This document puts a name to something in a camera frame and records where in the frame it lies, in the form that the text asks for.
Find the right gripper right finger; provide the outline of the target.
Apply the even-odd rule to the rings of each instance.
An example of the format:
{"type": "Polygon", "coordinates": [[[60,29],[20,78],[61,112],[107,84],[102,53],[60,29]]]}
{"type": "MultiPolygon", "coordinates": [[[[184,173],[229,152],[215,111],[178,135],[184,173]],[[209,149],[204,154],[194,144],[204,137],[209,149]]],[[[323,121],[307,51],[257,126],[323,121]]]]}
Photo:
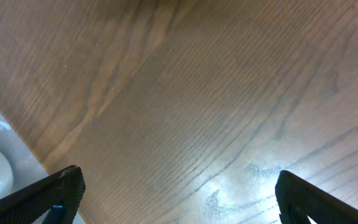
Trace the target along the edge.
{"type": "Polygon", "coordinates": [[[358,209],[282,170],[275,186],[282,224],[358,224],[358,209]]]}

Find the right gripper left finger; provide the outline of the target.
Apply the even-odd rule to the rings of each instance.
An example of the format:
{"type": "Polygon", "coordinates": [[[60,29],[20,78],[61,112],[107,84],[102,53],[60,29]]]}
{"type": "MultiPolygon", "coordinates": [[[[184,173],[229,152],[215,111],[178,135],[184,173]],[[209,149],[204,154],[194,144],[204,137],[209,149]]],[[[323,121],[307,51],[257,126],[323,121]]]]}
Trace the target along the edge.
{"type": "Polygon", "coordinates": [[[86,185],[81,168],[68,166],[0,199],[0,223],[73,223],[86,185]]]}

